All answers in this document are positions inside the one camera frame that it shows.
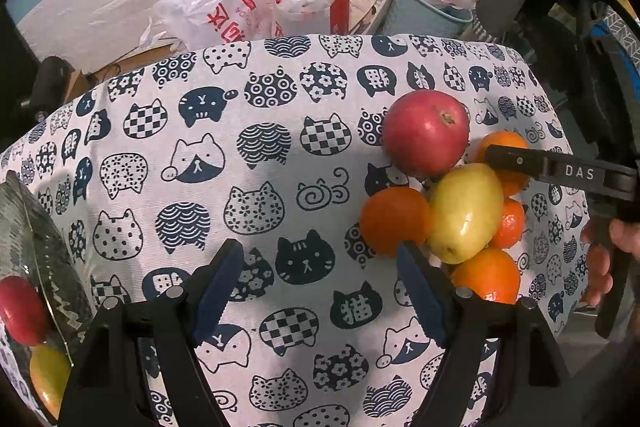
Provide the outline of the right hand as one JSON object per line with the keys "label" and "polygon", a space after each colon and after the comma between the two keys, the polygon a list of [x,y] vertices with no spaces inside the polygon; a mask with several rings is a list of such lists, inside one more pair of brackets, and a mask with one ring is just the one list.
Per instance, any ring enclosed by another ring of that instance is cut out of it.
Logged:
{"label": "right hand", "polygon": [[[596,307],[613,287],[612,251],[600,239],[597,239],[600,224],[601,220],[591,218],[580,234],[580,239],[589,245],[586,254],[588,286],[582,296],[582,301],[588,303],[590,307]],[[634,257],[634,260],[639,260],[640,233],[638,223],[612,219],[608,221],[608,238],[614,247]]]}

